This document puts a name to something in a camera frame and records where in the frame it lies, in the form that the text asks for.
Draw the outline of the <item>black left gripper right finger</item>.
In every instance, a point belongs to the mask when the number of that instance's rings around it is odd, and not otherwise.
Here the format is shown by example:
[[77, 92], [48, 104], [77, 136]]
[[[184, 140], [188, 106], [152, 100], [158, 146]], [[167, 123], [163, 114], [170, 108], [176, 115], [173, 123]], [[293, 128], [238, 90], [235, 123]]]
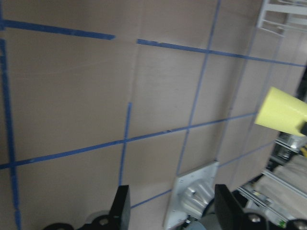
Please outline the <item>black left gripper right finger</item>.
[[221, 229], [239, 230], [244, 211], [225, 184], [215, 185], [214, 210]]

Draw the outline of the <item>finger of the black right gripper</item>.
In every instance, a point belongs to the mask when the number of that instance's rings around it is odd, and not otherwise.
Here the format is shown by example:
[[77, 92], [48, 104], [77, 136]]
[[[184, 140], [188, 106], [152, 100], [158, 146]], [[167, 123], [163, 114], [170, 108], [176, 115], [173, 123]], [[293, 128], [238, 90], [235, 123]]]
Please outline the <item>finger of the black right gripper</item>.
[[306, 121], [302, 121], [299, 124], [298, 131], [299, 131], [299, 134], [301, 136], [306, 136], [307, 135], [307, 122]]

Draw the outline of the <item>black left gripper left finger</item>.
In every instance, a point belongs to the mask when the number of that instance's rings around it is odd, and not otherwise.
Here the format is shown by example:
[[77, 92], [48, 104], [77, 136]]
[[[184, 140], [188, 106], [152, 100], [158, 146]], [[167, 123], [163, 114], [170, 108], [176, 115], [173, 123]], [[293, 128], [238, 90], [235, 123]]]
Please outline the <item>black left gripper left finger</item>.
[[109, 217], [111, 230], [127, 230], [130, 223], [130, 187], [121, 185], [118, 187]]

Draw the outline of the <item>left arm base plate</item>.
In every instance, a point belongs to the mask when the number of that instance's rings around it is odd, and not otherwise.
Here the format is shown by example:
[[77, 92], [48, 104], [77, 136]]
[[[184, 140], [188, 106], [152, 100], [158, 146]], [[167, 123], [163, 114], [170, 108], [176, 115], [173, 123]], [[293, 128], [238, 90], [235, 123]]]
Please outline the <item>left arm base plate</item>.
[[213, 183], [219, 162], [213, 161], [178, 175], [173, 184], [163, 228], [173, 230], [189, 217], [201, 219], [214, 198]]

